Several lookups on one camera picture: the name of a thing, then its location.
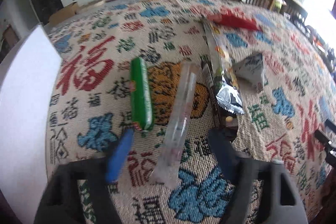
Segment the bright window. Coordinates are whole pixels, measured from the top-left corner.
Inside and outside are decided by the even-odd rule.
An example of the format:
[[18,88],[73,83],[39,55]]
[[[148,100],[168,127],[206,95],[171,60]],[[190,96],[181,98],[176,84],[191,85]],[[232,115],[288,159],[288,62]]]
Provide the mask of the bright window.
[[335,0],[304,0],[303,7],[308,12],[305,24],[316,29],[321,38],[336,49],[336,19],[330,13],[334,3]]

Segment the green tube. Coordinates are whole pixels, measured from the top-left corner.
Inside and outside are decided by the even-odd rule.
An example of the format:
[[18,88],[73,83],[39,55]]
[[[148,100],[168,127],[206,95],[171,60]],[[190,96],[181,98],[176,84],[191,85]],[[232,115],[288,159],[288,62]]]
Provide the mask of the green tube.
[[144,59],[136,57],[130,64],[132,122],[137,130],[150,131],[154,112]]

